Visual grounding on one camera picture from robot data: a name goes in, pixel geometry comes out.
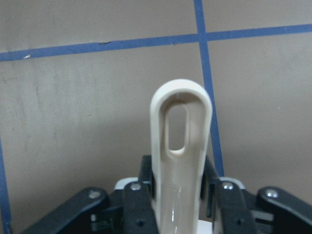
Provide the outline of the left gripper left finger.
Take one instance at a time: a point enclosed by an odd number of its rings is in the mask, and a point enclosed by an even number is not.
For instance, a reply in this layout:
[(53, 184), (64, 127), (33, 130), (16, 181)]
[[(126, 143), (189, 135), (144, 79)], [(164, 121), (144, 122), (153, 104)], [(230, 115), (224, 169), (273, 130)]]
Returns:
[(108, 194), (89, 187), (26, 228), (24, 234), (157, 234), (151, 199), (152, 159), (141, 159), (139, 177)]

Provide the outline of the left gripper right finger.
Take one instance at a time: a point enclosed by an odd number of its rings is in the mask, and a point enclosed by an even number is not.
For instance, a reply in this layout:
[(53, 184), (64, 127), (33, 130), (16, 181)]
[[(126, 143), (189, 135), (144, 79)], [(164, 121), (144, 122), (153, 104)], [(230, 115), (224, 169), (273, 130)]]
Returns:
[(274, 186), (256, 194), (237, 179), (221, 177), (206, 158), (201, 199), (214, 234), (310, 234), (312, 207)]

